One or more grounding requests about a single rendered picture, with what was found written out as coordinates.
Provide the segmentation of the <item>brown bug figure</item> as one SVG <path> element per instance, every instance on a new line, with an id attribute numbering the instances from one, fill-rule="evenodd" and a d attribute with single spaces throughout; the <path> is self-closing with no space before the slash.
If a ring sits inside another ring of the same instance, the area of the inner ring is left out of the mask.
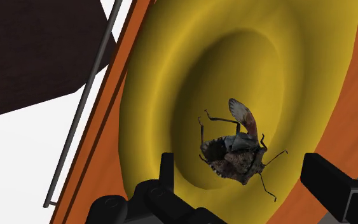
<path id="1" fill-rule="evenodd" d="M 204 140 L 204 126 L 200 126 L 199 157 L 218 176 L 233 179 L 246 185 L 253 175 L 262 175 L 266 164 L 262 162 L 268 150 L 263 139 L 258 138 L 256 121 L 248 107 L 231 98 L 228 107 L 233 120 L 209 117 L 211 121 L 224 121 L 236 125 L 235 135 Z"/>

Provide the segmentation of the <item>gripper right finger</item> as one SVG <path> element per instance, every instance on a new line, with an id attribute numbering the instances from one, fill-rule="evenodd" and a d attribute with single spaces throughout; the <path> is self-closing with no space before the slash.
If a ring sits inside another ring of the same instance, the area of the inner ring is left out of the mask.
<path id="1" fill-rule="evenodd" d="M 358 179 L 318 153 L 306 153 L 300 180 L 337 221 L 358 224 Z"/>

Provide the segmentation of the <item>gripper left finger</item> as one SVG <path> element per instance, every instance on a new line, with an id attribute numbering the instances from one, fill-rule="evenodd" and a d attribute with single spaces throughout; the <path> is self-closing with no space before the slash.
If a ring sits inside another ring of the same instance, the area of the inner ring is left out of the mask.
<path id="1" fill-rule="evenodd" d="M 85 224 L 195 224 L 194 211 L 174 193 L 174 154 L 163 153 L 158 179 L 137 184 L 129 200 L 120 195 L 96 199 Z"/>

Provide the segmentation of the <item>yellow bowl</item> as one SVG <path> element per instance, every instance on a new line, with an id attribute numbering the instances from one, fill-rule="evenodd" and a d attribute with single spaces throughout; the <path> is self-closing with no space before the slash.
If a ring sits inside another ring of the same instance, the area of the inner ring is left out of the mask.
<path id="1" fill-rule="evenodd" d="M 358 0 L 157 0 L 142 23 L 120 105 L 123 185 L 159 174 L 173 152 L 175 192 L 228 224 L 266 224 L 326 128 L 345 79 Z M 262 176 L 222 179 L 200 138 L 232 135 L 228 101 L 254 115 Z"/>

